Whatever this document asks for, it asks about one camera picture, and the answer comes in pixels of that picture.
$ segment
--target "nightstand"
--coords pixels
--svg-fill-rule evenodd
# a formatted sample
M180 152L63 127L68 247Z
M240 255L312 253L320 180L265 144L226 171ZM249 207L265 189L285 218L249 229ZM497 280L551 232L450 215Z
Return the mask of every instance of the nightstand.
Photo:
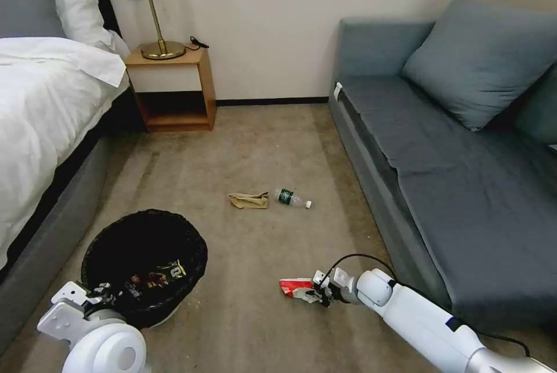
M136 48L125 63L148 132L212 131L215 88L205 48L171 60L147 60Z

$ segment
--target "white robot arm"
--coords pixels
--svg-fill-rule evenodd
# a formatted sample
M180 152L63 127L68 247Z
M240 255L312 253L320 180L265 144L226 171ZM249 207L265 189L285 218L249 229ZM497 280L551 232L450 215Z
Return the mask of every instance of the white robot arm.
M70 343L62 373L150 373L143 335L102 301L74 282L50 300L37 330Z
M379 269L359 278L339 268L327 278L317 271L312 281L322 303L337 299L367 306L441 372L555 373L533 358L492 352L449 312Z

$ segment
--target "white bedsheet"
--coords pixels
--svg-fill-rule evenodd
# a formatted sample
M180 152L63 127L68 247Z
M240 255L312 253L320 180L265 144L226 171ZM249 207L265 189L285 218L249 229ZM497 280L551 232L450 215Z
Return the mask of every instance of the white bedsheet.
M56 167L128 85L116 54L70 39L0 39L0 269Z

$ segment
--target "trash can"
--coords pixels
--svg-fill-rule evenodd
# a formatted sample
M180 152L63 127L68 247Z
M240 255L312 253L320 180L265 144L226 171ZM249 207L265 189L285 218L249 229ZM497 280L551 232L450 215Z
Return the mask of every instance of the trash can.
M176 262L183 276L145 289L139 297L130 293L132 278L160 277L152 272ZM186 218L149 209L124 216L101 231L85 254L81 281L89 290L110 283L113 308L141 329L168 318L204 275L206 265L205 240Z

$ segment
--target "gray sofa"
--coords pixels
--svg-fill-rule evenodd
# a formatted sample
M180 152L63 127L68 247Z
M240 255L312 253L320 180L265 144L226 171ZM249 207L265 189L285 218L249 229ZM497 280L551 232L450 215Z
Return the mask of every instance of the gray sofa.
M400 77L432 26L341 21L343 91L329 102L341 139L401 281L472 326L553 321L557 155L517 128L523 99L472 132ZM556 75L532 90L557 93Z

